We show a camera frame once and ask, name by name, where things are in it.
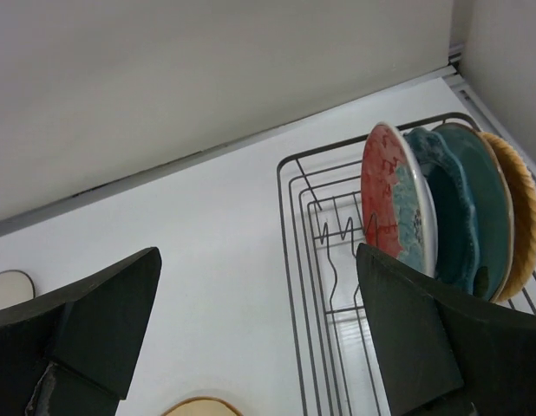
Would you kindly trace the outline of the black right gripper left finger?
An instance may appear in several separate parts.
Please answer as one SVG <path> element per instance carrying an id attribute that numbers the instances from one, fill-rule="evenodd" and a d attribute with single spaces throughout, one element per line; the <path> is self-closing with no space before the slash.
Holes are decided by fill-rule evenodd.
<path id="1" fill-rule="evenodd" d="M 0 415 L 113 415 L 134 376 L 162 260 L 140 250 L 0 310 Z"/>

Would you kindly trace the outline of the red patterned plate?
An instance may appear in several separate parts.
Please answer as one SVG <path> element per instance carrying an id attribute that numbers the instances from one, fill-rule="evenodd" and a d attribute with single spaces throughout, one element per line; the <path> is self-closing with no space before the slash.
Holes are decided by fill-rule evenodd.
<path id="1" fill-rule="evenodd" d="M 385 122 L 373 127 L 363 148 L 361 207 L 367 244 L 435 275 L 438 233 L 431 192 L 410 145 Z"/>

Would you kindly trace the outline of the dark teal scalloped plate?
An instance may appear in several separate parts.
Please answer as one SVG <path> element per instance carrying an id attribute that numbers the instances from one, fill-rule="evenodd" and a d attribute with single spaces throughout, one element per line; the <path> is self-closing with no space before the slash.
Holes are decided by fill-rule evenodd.
<path id="1" fill-rule="evenodd" d="M 416 127 L 405 139 L 434 201 L 438 241 L 435 278 L 472 295 L 480 244 L 474 197 L 462 163 L 436 131 Z"/>

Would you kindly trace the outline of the orange woven wicker plate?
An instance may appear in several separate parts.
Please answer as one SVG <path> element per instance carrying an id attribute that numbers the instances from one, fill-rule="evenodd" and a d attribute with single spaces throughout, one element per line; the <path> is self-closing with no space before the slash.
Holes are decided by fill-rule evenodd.
<path id="1" fill-rule="evenodd" d="M 519 153 L 501 137 L 479 132 L 494 150 L 513 201 L 514 246 L 510 274 L 496 302 L 504 302 L 525 287 L 536 267 L 536 185 Z"/>

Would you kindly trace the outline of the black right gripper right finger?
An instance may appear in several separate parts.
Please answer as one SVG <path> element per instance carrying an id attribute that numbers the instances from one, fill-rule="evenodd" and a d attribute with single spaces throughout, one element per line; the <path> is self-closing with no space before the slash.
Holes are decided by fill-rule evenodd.
<path id="1" fill-rule="evenodd" d="M 536 415 L 536 315 L 359 244 L 363 306 L 393 415 Z"/>

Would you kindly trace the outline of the light blue flower plate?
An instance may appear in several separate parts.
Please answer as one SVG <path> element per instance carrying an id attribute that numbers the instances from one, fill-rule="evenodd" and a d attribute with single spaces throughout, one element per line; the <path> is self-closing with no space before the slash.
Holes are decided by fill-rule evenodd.
<path id="1" fill-rule="evenodd" d="M 434 128 L 461 162 L 472 192 L 478 221 L 480 264 L 487 273 L 482 298 L 497 302 L 513 263 L 513 201 L 505 175 L 492 146 L 481 132 L 448 122 Z"/>

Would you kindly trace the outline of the beige plate with bird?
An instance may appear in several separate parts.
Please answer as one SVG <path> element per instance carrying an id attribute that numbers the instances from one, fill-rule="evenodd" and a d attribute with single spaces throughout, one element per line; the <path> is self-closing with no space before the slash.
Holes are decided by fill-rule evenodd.
<path id="1" fill-rule="evenodd" d="M 235 406 L 215 397 L 197 396 L 182 400 L 163 413 L 164 416 L 242 416 Z"/>

